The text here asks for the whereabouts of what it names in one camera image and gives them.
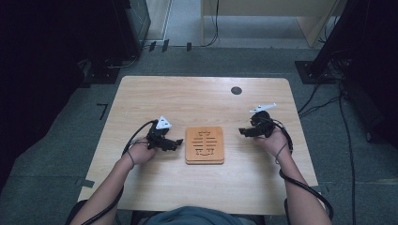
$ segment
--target round dark spot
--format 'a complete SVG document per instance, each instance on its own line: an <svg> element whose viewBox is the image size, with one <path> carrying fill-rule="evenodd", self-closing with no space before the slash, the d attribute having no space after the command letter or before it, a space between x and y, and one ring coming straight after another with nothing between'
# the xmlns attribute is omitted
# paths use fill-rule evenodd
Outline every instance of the round dark spot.
<svg viewBox="0 0 398 225"><path fill-rule="evenodd" d="M240 95L240 94L242 94L242 88L235 86L235 87L231 88L231 92L234 95Z"/></svg>

